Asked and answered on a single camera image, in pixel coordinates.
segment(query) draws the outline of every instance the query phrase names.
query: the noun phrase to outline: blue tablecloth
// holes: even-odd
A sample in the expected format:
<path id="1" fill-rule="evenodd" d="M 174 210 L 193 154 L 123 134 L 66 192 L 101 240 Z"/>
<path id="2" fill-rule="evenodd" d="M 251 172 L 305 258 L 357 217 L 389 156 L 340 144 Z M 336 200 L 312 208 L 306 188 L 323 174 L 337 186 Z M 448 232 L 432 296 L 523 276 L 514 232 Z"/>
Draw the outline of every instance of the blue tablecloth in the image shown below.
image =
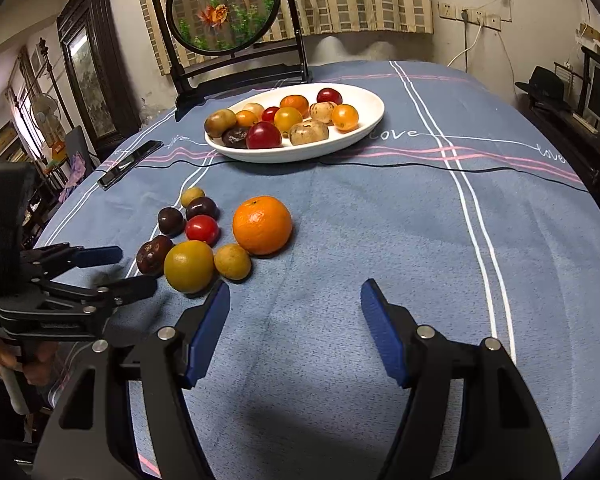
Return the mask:
<path id="1" fill-rule="evenodd" d="M 232 309 L 208 375 L 185 392 L 219 480 L 376 477 L 408 393 L 385 375 L 362 316 L 360 285 L 369 277 L 389 301 L 448 338 L 500 338 L 566 474 L 600 432 L 600 212 L 593 199 L 557 150 L 471 76 L 420 62 L 348 62 L 312 72 L 316 81 L 378 94 L 386 113 L 375 131 L 320 162 L 212 166 L 227 159 L 205 143 L 205 117 L 248 95 L 257 101 L 259 91 L 211 100 L 179 123 L 170 112 L 113 155 L 120 160 L 158 139 L 164 147 L 142 163 L 155 168 L 135 168 L 107 192 L 96 184 L 102 174 L 92 174 L 39 245 L 117 244 L 126 259 L 104 271 L 133 276 L 138 247 L 157 233 L 157 211 L 179 205 L 186 187 L 202 187 L 222 210 L 219 245 L 233 241 L 232 214 L 244 200 L 270 194 L 288 206 L 293 244 L 255 260 L 250 279 L 230 285 Z M 395 166 L 414 162 L 433 168 Z M 86 285 L 102 273 L 73 270 L 62 280 Z M 134 342 L 201 302 L 161 279 L 156 296 L 120 310 L 106 336 Z M 155 470 L 138 388 L 138 448 Z M 439 471 L 450 462 L 453 430 L 451 423 Z"/>

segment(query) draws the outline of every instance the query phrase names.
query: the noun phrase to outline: dark purple fruit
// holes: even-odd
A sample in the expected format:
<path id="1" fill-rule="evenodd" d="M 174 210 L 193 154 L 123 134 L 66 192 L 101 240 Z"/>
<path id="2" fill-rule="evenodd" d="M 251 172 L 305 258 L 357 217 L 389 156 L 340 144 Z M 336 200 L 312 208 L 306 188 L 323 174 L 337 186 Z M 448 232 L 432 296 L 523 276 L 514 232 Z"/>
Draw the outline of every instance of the dark purple fruit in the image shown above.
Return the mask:
<path id="1" fill-rule="evenodd" d="M 171 249 L 173 249 L 173 242 L 165 235 L 157 235 L 150 242 L 142 244 L 136 254 L 138 270 L 157 278 L 164 270 L 164 259 Z"/>
<path id="2" fill-rule="evenodd" d="M 187 206 L 185 211 L 187 220 L 191 220 L 197 215 L 211 216 L 214 220 L 218 220 L 219 211 L 216 207 L 216 203 L 211 200 L 208 196 L 201 196 L 195 200 L 192 200 Z"/>
<path id="3" fill-rule="evenodd" d="M 158 213 L 158 227 L 167 236 L 177 236 L 184 231 L 186 222 L 182 213 L 174 207 L 164 207 Z"/>
<path id="4" fill-rule="evenodd" d="M 222 134 L 222 142 L 228 148 L 238 148 L 239 150 L 247 149 L 247 133 L 249 132 L 248 128 L 243 128 L 242 126 L 235 126 L 233 128 L 229 128 Z"/>

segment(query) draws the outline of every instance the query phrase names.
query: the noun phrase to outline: human hand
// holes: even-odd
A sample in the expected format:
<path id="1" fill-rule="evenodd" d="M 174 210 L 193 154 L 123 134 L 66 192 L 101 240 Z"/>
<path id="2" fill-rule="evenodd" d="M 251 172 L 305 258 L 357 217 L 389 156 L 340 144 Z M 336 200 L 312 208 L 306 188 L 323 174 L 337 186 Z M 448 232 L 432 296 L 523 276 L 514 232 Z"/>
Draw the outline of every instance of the human hand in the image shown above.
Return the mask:
<path id="1" fill-rule="evenodd" d="M 0 339 L 0 365 L 23 372 L 29 384 L 44 386 L 49 382 L 58 343 L 43 341 L 36 348 L 34 360 L 25 365 L 18 362 L 13 348 Z"/>

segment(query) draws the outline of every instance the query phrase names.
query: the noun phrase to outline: large orange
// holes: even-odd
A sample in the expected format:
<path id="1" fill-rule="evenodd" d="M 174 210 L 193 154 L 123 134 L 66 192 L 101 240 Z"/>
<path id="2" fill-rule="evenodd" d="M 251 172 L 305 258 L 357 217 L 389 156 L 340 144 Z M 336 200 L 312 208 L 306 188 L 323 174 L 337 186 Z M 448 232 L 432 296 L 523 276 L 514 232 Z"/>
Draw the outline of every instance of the large orange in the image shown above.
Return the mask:
<path id="1" fill-rule="evenodd" d="M 280 250 L 289 240 L 292 228 L 288 209 L 272 196 L 250 198 L 235 210 L 235 240 L 257 256 Z"/>

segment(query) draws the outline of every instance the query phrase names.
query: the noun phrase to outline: black hat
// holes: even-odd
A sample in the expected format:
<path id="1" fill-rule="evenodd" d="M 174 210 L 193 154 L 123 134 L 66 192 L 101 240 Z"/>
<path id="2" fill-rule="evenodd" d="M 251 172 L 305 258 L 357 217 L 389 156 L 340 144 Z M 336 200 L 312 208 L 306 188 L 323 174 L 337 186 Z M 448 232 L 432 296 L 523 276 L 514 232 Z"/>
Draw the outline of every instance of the black hat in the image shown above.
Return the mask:
<path id="1" fill-rule="evenodd" d="M 544 101 L 555 107 L 567 110 L 569 104 L 564 101 L 564 83 L 551 70 L 536 66 L 528 83 L 516 83 L 537 101 Z"/>

